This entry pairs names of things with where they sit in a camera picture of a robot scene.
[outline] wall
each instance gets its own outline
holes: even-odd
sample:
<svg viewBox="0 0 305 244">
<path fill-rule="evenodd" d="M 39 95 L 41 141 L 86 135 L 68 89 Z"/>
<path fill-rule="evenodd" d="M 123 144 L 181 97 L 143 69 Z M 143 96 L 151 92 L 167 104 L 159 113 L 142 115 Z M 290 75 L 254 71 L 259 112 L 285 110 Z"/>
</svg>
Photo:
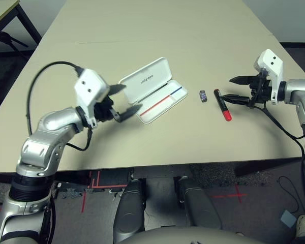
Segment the wall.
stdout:
<svg viewBox="0 0 305 244">
<path fill-rule="evenodd" d="M 66 0 L 20 0 L 20 5 L 38 32 L 43 36 L 65 2 Z M 4 28 L 4 31 L 29 45 L 29 48 L 25 48 L 17 44 L 16 47 L 18 49 L 30 50 L 36 47 L 36 43 L 29 36 L 18 18 L 11 21 Z M 12 49 L 3 43 L 0 43 L 0 52 L 3 51 L 12 51 Z"/>
<path fill-rule="evenodd" d="M 280 42 L 305 42 L 305 0 L 243 0 Z"/>
</svg>

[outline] blue line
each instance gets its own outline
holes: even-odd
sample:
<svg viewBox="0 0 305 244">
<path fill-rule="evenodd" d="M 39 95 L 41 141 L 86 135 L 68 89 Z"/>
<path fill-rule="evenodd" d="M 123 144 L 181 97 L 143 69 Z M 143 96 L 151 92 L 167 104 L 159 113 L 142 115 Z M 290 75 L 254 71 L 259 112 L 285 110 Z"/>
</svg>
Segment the blue line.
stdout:
<svg viewBox="0 0 305 244">
<path fill-rule="evenodd" d="M 171 95 L 173 95 L 175 92 L 177 92 L 177 91 L 180 90 L 180 89 L 182 89 L 182 86 L 181 86 L 180 88 L 176 89 L 175 91 L 173 91 L 173 92 L 171 93 Z"/>
</svg>

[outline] black cable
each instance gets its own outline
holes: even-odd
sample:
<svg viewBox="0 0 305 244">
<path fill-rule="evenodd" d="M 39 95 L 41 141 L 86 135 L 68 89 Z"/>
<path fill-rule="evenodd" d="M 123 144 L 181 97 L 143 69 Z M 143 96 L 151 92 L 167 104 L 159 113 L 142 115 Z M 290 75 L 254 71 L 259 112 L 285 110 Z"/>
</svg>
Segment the black cable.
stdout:
<svg viewBox="0 0 305 244">
<path fill-rule="evenodd" d="M 47 64 L 46 66 L 44 66 L 37 74 L 36 76 L 34 77 L 34 79 L 32 80 L 31 84 L 30 84 L 30 87 L 29 87 L 29 90 L 28 90 L 28 93 L 27 93 L 27 102 L 26 102 L 26 118 L 27 118 L 27 127 L 28 127 L 28 134 L 31 135 L 33 132 L 32 132 L 32 125 L 31 125 L 31 115 L 30 115 L 30 111 L 29 111 L 29 104 L 31 102 L 31 95 L 32 95 L 32 90 L 33 90 L 33 87 L 37 81 L 37 79 L 39 78 L 39 76 L 49 67 L 53 66 L 53 65 L 69 65 L 73 68 L 75 68 L 75 70 L 79 70 L 79 69 L 82 69 L 81 67 L 77 66 L 77 65 L 74 65 L 73 63 L 70 63 L 70 62 L 65 62 L 65 61 L 56 61 L 56 62 L 52 62 L 52 63 L 49 63 Z"/>
<path fill-rule="evenodd" d="M 46 66 L 44 66 L 37 74 L 36 76 L 34 77 L 34 79 L 32 80 L 31 84 L 30 84 L 30 87 L 29 87 L 29 90 L 28 90 L 28 94 L 27 94 L 27 102 L 26 102 L 26 119 L 27 119 L 27 128 L 28 128 L 28 134 L 31 135 L 33 132 L 32 132 L 32 123 L 31 123 L 31 112 L 30 112 L 30 103 L 31 103 L 31 95 L 32 95 L 32 91 L 33 91 L 33 88 L 34 88 L 34 85 L 37 81 L 37 79 L 39 78 L 39 76 L 49 67 L 53 66 L 53 65 L 69 65 L 71 67 L 73 67 L 76 72 L 77 72 L 77 75 L 78 77 L 81 75 L 82 71 L 84 70 L 83 68 L 81 68 L 80 66 L 77 66 L 71 62 L 66 62 L 66 61 L 56 61 L 56 62 L 52 62 L 52 63 L 49 63 L 47 64 Z M 70 146 L 76 150 L 79 150 L 79 151 L 85 151 L 88 147 L 89 147 L 89 144 L 90 144 L 90 140 L 92 138 L 92 129 L 88 129 L 88 134 L 87 134 L 87 144 L 86 144 L 86 147 L 85 148 L 80 148 L 80 147 L 77 147 L 71 143 L 67 143 L 67 146 Z"/>
<path fill-rule="evenodd" d="M 70 147 L 72 147 L 72 148 L 74 148 L 74 149 L 77 149 L 77 150 L 79 150 L 79 151 L 86 151 L 86 150 L 89 148 L 90 141 L 91 141 L 91 139 L 92 139 L 92 134 L 93 134 L 93 130 L 92 130 L 91 127 L 89 127 L 89 128 L 88 128 L 88 131 L 87 131 L 87 143 L 86 143 L 85 148 L 79 148 L 79 147 L 77 147 L 77 146 L 75 146 L 75 145 L 73 145 L 73 144 L 70 144 L 70 143 L 67 143 L 67 146 L 70 146 Z"/>
<path fill-rule="evenodd" d="M 256 109 L 262 111 L 266 116 L 268 116 L 268 118 L 270 118 L 270 120 L 271 120 L 276 126 L 279 127 L 280 130 L 282 130 L 287 136 L 289 136 L 294 142 L 296 142 L 297 145 L 300 147 L 301 156 L 303 157 L 303 156 L 305 155 L 304 148 L 303 148 L 303 146 L 299 143 L 299 141 L 297 141 L 297 139 L 301 139 L 301 138 L 303 138 L 304 136 L 295 137 L 295 136 L 291 135 L 291 134 L 290 134 L 288 131 L 286 131 L 285 128 L 278 122 L 278 120 L 276 120 L 276 118 L 273 117 L 273 115 L 269 112 L 269 110 L 267 110 L 265 103 L 263 104 L 263 106 L 264 106 L 264 108 L 260 108 L 260 107 L 257 107 L 257 106 L 253 106 L 253 108 L 256 108 Z"/>
<path fill-rule="evenodd" d="M 294 197 L 293 194 L 291 194 L 286 188 L 284 188 L 284 187 L 281 185 L 281 179 L 282 179 L 282 178 L 285 178 L 286 180 L 288 180 L 288 181 L 291 183 L 291 185 L 293 186 L 294 191 L 295 191 L 295 193 L 296 193 L 296 195 L 297 195 L 297 198 L 298 198 L 298 200 L 299 200 L 299 202 L 300 202 L 300 205 L 301 205 L 301 207 L 302 207 L 302 209 L 303 209 L 303 211 L 304 211 L 304 213 L 305 213 L 304 205 L 303 205 L 303 203 L 302 203 L 302 201 L 301 201 L 301 198 L 300 198 L 300 196 L 299 196 L 299 194 L 298 194 L 298 191 L 297 191 L 297 189 L 296 189 L 294 183 L 290 180 L 290 178 L 288 178 L 288 177 L 282 175 L 282 176 L 280 176 L 280 177 L 278 178 L 279 186 L 280 186 L 285 192 L 287 192 L 287 193 L 295 200 L 295 202 L 296 202 L 296 204 L 297 204 L 297 209 L 296 209 L 295 211 L 291 212 L 291 213 L 294 214 L 294 213 L 296 213 L 296 212 L 299 211 L 299 203 L 298 203 L 296 197 Z"/>
<path fill-rule="evenodd" d="M 55 231 L 55 224 L 56 224 L 55 203 L 54 203 L 54 199 L 53 199 L 52 195 L 50 197 L 50 203 L 51 203 L 51 210 L 52 210 L 52 226 L 51 226 L 50 236 L 49 236 L 48 241 L 47 241 L 48 244 L 52 243 L 53 236 L 54 236 L 54 231 Z"/>
</svg>

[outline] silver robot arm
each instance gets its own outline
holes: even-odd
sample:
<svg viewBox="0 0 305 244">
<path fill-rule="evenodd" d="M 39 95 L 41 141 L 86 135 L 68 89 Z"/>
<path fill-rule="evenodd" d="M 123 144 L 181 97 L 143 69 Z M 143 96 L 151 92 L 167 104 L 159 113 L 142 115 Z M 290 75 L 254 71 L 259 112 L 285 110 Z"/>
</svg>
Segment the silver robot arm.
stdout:
<svg viewBox="0 0 305 244">
<path fill-rule="evenodd" d="M 286 104 L 296 105 L 296 112 L 300 126 L 305 138 L 305 79 L 283 81 L 283 62 L 270 49 L 266 49 L 257 58 L 254 68 L 259 71 L 256 76 L 237 76 L 230 82 L 239 85 L 249 85 L 252 97 L 243 97 L 236 94 L 227 94 L 222 98 L 230 103 L 246 105 L 255 108 L 255 104 L 264 104 L 261 109 L 267 116 L 270 116 L 265 107 L 267 101 L 276 105 L 280 101 Z M 303 164 L 303 182 L 305 186 L 305 156 Z"/>
<path fill-rule="evenodd" d="M 22 147 L 16 173 L 0 213 L 0 243 L 50 242 L 53 237 L 50 233 L 51 213 L 55 211 L 51 185 L 68 141 L 88 127 L 87 148 L 92 129 L 98 126 L 99 121 L 115 119 L 122 122 L 140 108 L 137 105 L 123 114 L 115 112 L 109 95 L 125 86 L 109 86 L 93 70 L 82 69 L 74 87 L 77 107 L 42 117 L 37 130 Z"/>
</svg>

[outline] red marker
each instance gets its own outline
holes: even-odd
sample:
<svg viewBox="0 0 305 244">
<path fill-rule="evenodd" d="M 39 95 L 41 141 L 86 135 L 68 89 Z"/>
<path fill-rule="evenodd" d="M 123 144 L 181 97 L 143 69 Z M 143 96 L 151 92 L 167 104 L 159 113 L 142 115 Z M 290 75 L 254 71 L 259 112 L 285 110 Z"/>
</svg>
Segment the red marker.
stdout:
<svg viewBox="0 0 305 244">
<path fill-rule="evenodd" d="M 230 115 L 230 112 L 225 104 L 224 99 L 221 98 L 221 93 L 218 89 L 213 91 L 213 94 L 215 95 L 217 102 L 219 104 L 220 109 L 223 112 L 223 115 L 225 117 L 226 121 L 231 121 L 232 120 L 232 116 Z"/>
</svg>

